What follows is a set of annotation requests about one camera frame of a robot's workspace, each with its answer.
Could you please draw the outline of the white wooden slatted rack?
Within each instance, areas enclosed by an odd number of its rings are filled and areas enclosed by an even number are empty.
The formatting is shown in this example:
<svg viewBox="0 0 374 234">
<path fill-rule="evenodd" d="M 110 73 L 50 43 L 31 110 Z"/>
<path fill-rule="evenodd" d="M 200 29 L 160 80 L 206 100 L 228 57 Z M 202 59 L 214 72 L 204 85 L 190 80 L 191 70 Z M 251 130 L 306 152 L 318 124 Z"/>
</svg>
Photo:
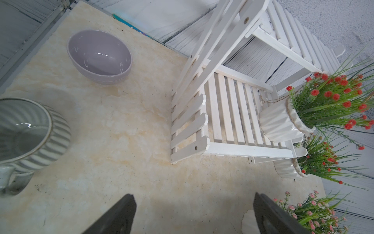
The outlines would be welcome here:
<svg viewBox="0 0 374 234">
<path fill-rule="evenodd" d="M 223 66 L 250 36 L 301 70 L 271 86 Z M 306 154 L 294 144 L 308 128 L 284 101 L 271 101 L 311 72 L 338 71 L 344 52 L 344 47 L 326 47 L 276 1 L 219 1 L 172 88 L 170 162 L 217 155 L 261 163 Z"/>
</svg>

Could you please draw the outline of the red flower potted plant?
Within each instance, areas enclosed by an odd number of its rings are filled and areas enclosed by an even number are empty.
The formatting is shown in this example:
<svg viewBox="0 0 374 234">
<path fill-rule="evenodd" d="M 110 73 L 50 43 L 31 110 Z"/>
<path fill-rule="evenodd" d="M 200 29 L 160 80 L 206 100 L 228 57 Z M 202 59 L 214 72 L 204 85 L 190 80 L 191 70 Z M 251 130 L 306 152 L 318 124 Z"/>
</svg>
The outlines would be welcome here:
<svg viewBox="0 0 374 234">
<path fill-rule="evenodd" d="M 372 129 L 374 121 L 364 113 L 374 107 L 374 60 L 352 62 L 347 58 L 331 75 L 315 72 L 300 88 L 288 86 L 286 96 L 270 100 L 259 114 L 264 135 L 279 143 L 315 130 L 348 138 L 343 129 Z"/>
</svg>

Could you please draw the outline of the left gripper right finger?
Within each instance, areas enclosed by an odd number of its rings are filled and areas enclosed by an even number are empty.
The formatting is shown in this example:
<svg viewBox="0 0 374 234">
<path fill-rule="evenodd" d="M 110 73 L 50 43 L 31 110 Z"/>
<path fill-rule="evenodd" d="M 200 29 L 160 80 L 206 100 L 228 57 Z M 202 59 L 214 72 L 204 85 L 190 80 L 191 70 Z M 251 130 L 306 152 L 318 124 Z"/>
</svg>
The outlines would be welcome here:
<svg viewBox="0 0 374 234">
<path fill-rule="evenodd" d="M 261 234 L 310 233 L 265 194 L 256 192 L 253 208 Z"/>
</svg>

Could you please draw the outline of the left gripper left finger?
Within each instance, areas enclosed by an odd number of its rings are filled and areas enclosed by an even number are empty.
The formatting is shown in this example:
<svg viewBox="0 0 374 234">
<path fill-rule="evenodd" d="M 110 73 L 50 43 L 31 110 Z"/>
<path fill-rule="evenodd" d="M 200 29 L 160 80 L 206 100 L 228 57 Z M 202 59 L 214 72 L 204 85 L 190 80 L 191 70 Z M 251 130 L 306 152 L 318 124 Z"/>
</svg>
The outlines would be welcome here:
<svg viewBox="0 0 374 234">
<path fill-rule="evenodd" d="M 129 234 L 136 209 L 134 195 L 126 194 L 83 234 Z"/>
</svg>

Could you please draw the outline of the pink flower potted plant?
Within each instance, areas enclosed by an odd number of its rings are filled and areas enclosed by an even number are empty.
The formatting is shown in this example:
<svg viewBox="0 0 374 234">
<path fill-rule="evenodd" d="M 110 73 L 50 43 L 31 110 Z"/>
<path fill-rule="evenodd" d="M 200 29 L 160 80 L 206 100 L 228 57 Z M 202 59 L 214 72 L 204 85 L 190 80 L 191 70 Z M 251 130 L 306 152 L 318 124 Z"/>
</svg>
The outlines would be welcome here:
<svg viewBox="0 0 374 234">
<path fill-rule="evenodd" d="M 338 198 L 339 194 L 323 198 L 317 198 L 317 195 L 318 191 L 314 191 L 304 202 L 290 205 L 290 193 L 285 192 L 284 200 L 274 199 L 274 203 L 312 234 L 348 233 L 348 227 L 340 225 L 347 219 L 343 215 L 339 217 L 334 210 L 345 198 Z"/>
</svg>

